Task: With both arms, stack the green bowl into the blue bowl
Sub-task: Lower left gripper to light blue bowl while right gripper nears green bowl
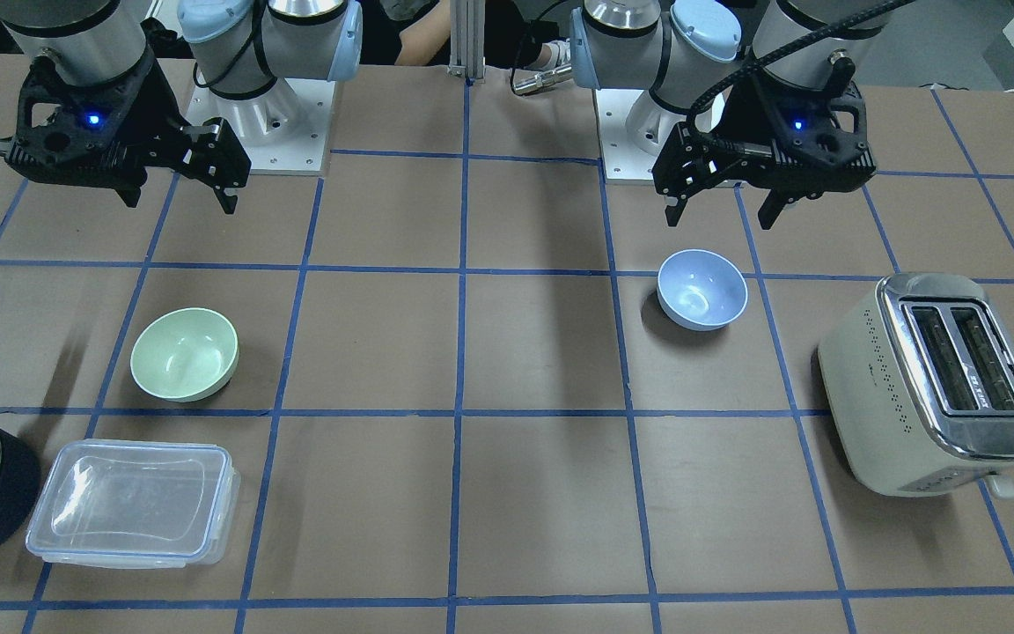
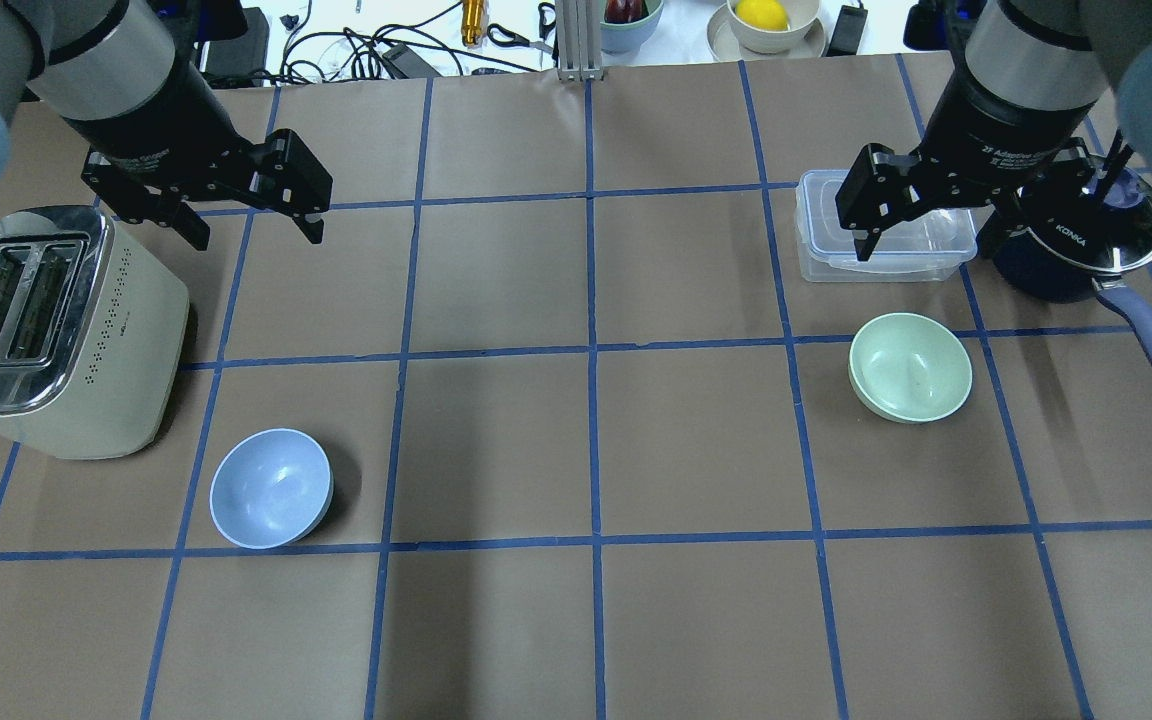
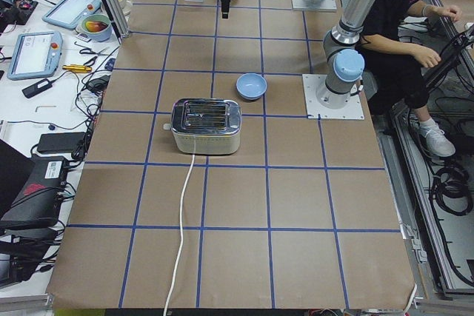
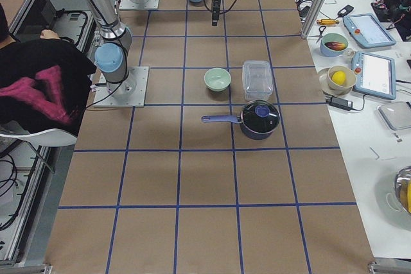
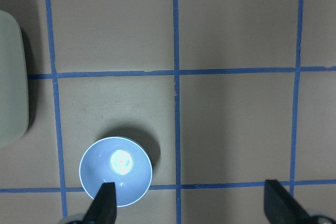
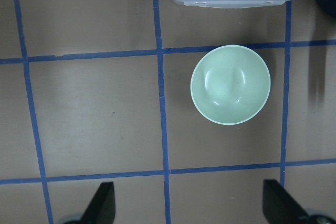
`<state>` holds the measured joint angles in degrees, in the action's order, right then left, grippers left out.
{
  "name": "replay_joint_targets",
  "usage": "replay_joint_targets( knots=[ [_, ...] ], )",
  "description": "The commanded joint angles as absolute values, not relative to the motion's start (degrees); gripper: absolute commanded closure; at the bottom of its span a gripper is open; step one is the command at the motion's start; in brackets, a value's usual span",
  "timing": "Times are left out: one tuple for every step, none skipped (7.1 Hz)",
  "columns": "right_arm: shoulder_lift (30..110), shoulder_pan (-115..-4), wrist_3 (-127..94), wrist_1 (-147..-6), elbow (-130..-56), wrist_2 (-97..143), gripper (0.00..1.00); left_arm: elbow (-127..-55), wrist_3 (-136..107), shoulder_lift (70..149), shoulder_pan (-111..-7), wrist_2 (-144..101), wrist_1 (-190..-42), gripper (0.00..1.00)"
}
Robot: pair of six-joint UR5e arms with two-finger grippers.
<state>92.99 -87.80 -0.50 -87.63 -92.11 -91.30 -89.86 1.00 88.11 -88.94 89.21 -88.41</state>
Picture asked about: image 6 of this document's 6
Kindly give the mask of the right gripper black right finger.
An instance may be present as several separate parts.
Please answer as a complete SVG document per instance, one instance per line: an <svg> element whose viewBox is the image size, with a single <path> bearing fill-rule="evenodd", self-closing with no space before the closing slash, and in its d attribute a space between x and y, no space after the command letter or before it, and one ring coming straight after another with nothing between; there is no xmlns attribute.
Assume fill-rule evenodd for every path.
<svg viewBox="0 0 336 224"><path fill-rule="evenodd" d="M262 187L263 214L268 223L307 223L309 215L275 179Z"/></svg>

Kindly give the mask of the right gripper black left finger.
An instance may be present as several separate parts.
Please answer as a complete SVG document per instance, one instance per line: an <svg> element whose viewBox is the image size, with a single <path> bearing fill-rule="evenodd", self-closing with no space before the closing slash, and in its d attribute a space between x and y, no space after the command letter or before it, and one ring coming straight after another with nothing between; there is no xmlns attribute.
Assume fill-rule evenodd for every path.
<svg viewBox="0 0 336 224"><path fill-rule="evenodd" d="M82 215L81 223L114 223L115 203L113 182L101 183Z"/></svg>

